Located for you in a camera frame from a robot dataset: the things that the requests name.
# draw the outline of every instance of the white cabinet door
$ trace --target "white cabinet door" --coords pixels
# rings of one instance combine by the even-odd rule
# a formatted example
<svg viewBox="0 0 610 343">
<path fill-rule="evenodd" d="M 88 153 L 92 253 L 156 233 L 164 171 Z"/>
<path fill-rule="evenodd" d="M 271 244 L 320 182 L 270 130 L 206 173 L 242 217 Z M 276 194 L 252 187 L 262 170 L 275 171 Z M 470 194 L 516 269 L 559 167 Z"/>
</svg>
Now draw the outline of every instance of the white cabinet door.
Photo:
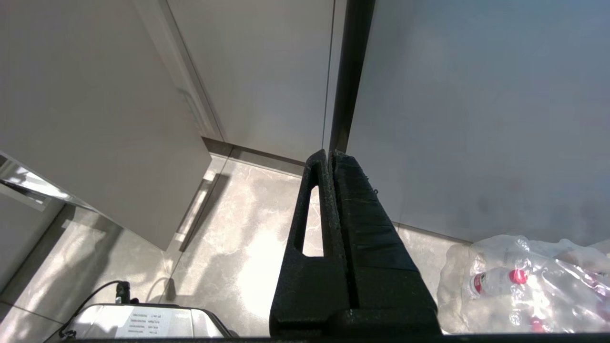
<svg viewBox="0 0 610 343">
<path fill-rule="evenodd" d="M 133 3 L 2 7 L 1 153 L 167 248 L 211 158 Z"/>
<path fill-rule="evenodd" d="M 334 1 L 168 3 L 226 142 L 299 161 L 321 148 Z"/>
</svg>

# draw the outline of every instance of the plastic bag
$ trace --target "plastic bag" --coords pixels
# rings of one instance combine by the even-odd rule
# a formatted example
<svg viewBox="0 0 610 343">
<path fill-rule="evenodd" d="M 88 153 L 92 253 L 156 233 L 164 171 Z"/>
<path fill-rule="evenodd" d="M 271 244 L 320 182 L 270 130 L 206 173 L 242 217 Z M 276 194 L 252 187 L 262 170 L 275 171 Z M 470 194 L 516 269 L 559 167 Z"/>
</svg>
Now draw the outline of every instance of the plastic bag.
<svg viewBox="0 0 610 343">
<path fill-rule="evenodd" d="M 511 284 L 505 294 L 474 296 L 473 278 L 500 268 L 522 270 L 527 280 Z M 447 333 L 610 331 L 608 275 L 606 255 L 567 239 L 546 243 L 502 235 L 455 245 L 441 271 L 439 322 Z"/>
</svg>

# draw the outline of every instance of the red bottle cap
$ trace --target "red bottle cap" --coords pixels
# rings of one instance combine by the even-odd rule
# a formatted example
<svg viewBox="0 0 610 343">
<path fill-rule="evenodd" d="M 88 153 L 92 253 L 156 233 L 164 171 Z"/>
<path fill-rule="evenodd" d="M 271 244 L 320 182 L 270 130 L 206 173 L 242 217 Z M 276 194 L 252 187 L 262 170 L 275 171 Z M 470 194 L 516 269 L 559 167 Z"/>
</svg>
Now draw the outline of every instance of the red bottle cap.
<svg viewBox="0 0 610 343">
<path fill-rule="evenodd" d="M 508 277 L 511 279 L 512 283 L 517 284 L 524 284 L 528 280 L 528 276 L 525 275 L 525 272 L 521 269 L 511 270 L 511 272 L 508 273 Z"/>
</svg>

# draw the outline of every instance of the black cable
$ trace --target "black cable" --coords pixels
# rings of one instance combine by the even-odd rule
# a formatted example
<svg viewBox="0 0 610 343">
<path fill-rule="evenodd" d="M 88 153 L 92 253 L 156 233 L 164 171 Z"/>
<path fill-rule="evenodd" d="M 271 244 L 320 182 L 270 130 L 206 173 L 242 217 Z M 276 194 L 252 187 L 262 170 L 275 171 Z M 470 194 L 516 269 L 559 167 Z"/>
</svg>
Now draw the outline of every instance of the black cable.
<svg viewBox="0 0 610 343">
<path fill-rule="evenodd" d="M 65 324 L 63 324 L 63 325 L 62 325 L 62 326 L 61 326 L 59 329 L 57 329 L 57 331 L 53 332 L 53 334 L 51 334 L 51 335 L 49 336 L 49 338 L 45 339 L 45 342 L 46 342 L 46 341 L 48 341 L 48 340 L 50 340 L 50 339 L 51 339 L 53 336 L 55 336 L 55 334 L 56 334 L 57 332 L 59 332 L 59 338 L 64 338 L 64 337 L 66 337 L 66 336 L 68 336 L 68 337 L 72 337 L 72 338 L 76 337 L 76 331 L 74 331 L 74 330 L 70 330 L 70 331 L 68 331 L 68 332 L 66 332 L 66 333 L 63 333 L 63 331 L 64 331 L 64 330 L 66 330 L 66 328 L 68 327 L 68 325 L 70 325 L 70 323 L 72 322 L 72 320 L 74 320 L 74 318 L 76 318 L 76 316 L 78 316 L 78 315 L 79 315 L 79 313 L 81 312 L 82 308 L 83 308 L 83 307 L 84 307 L 84 306 L 87 304 L 87 302 L 88 302 L 89 300 L 91 300 L 91 298 L 93 298 L 93 296 L 94 296 L 94 295 L 96 295 L 96 294 L 97 294 L 99 291 L 101 291 L 102 289 L 104 289 L 104 288 L 106 288 L 106 287 L 110 286 L 111 284 L 120 283 L 120 282 L 122 282 L 122 281 L 120 281 L 120 280 L 111 281 L 111 282 L 109 282 L 109 283 L 105 283 L 105 284 L 103 284 L 102 286 L 100 286 L 99 288 L 97 288 L 95 291 L 93 291 L 93 293 L 91 293 L 91 295 L 89 295 L 89 296 L 87 297 L 87 299 L 85 299 L 85 301 L 83 301 L 83 302 L 82 302 L 82 304 L 81 304 L 80 306 L 78 306 L 78 308 L 76 309 L 76 311 L 74 312 L 74 314 L 72 315 L 72 317 L 70 317 L 70 319 L 68 319 L 68 321 L 67 321 Z"/>
</svg>

